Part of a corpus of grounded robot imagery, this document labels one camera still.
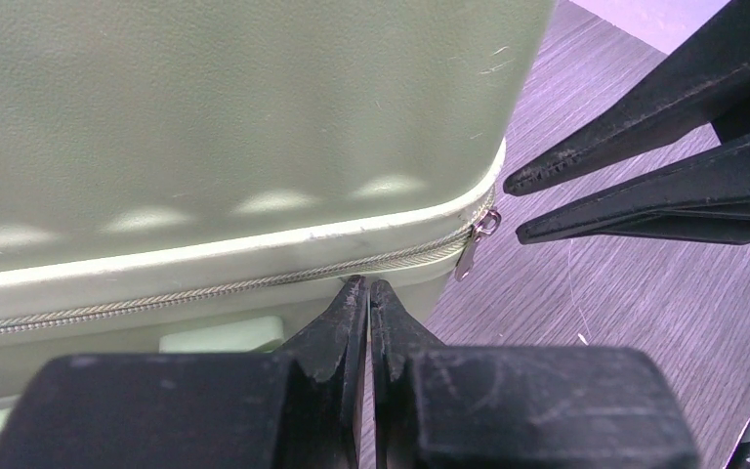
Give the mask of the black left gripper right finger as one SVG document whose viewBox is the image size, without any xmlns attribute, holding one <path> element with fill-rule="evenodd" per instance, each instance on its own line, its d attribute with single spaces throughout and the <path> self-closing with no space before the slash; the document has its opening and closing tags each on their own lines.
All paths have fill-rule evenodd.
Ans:
<svg viewBox="0 0 750 469">
<path fill-rule="evenodd" d="M 370 285 L 369 316 L 376 466 L 416 468 L 418 418 L 407 362 L 443 342 L 407 312 L 383 279 Z"/>
</svg>

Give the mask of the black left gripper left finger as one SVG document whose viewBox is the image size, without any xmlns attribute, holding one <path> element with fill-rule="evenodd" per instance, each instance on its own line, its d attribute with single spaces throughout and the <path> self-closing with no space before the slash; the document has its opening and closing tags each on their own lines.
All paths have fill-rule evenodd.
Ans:
<svg viewBox="0 0 750 469">
<path fill-rule="evenodd" d="M 327 309 L 278 351 L 293 360 L 277 468 L 356 468 L 367 346 L 366 279 L 347 279 Z"/>
</svg>

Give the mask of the green ribbed hard-shell suitcase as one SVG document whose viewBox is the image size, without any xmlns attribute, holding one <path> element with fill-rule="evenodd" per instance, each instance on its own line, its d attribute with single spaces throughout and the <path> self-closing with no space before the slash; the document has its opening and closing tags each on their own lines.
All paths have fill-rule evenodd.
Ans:
<svg viewBox="0 0 750 469">
<path fill-rule="evenodd" d="M 432 311 L 551 1 L 0 1 L 0 430 L 48 360 Z"/>
</svg>

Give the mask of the metal zipper pull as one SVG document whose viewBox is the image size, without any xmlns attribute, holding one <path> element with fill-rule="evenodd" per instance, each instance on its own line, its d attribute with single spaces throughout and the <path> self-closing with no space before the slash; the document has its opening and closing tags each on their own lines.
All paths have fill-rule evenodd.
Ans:
<svg viewBox="0 0 750 469">
<path fill-rule="evenodd" d="M 455 266 L 453 277 L 456 281 L 464 280 L 475 265 L 475 258 L 479 246 L 489 237 L 493 236 L 502 224 L 502 215 L 495 207 L 471 225 L 467 243 Z"/>
</svg>

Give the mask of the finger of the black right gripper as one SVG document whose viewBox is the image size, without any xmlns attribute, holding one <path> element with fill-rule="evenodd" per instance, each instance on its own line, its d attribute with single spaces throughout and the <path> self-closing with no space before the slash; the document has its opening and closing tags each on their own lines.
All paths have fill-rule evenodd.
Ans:
<svg viewBox="0 0 750 469">
<path fill-rule="evenodd" d="M 671 145 L 750 96 L 750 1 L 730 1 L 601 115 L 512 173 L 522 196 Z"/>
<path fill-rule="evenodd" d="M 520 225 L 522 244 L 612 235 L 750 243 L 750 134 Z"/>
</svg>

